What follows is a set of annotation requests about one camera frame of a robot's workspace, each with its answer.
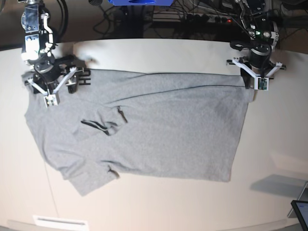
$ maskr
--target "vent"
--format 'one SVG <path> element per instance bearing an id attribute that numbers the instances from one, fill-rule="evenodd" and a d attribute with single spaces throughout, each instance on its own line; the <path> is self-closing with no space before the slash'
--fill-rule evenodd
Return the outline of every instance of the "vent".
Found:
<path id="1" fill-rule="evenodd" d="M 35 215 L 33 219 L 37 226 L 70 231 L 89 231 L 88 222 L 84 220 L 49 218 Z"/>

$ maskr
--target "screen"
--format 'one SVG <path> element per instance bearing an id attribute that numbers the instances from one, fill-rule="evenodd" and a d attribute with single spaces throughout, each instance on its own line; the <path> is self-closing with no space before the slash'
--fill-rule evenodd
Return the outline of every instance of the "screen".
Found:
<path id="1" fill-rule="evenodd" d="M 306 223 L 306 225 L 308 226 L 308 204 L 307 203 L 296 203 L 300 213 L 302 214 L 302 217 Z"/>

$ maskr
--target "t-shirt sleeve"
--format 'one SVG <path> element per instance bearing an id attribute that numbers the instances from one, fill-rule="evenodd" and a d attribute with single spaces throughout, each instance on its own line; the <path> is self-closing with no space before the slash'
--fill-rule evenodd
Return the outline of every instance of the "t-shirt sleeve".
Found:
<path id="1" fill-rule="evenodd" d="M 84 196 L 117 178 L 117 173 L 108 163 L 93 159 L 89 147 L 76 142 L 70 131 L 52 119 L 47 125 L 38 126 L 38 119 L 28 120 L 27 124 L 42 157 L 60 171 L 63 179 L 69 180 L 80 195 Z"/>

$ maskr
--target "blue object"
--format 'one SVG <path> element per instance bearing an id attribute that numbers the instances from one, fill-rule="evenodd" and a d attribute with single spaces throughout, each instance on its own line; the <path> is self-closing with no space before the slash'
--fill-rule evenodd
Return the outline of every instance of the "blue object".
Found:
<path id="1" fill-rule="evenodd" d="M 114 6 L 170 6 L 173 0 L 108 0 Z"/>

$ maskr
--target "white table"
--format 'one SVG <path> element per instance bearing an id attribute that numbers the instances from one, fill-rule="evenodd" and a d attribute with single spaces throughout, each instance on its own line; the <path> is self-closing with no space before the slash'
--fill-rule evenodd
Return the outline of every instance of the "white table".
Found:
<path id="1" fill-rule="evenodd" d="M 62 44 L 57 55 L 72 51 Z M 288 66 L 249 104 L 229 183 L 121 174 L 80 197 L 45 166 L 26 126 L 28 70 L 20 49 L 0 52 L 0 225 L 33 223 L 32 215 L 82 219 L 91 231 L 218 231 L 254 226 L 269 231 L 286 220 L 292 198 L 308 179 L 308 55 L 277 52 Z M 239 74 L 227 43 L 118 39 L 74 45 L 89 68 L 135 72 Z"/>

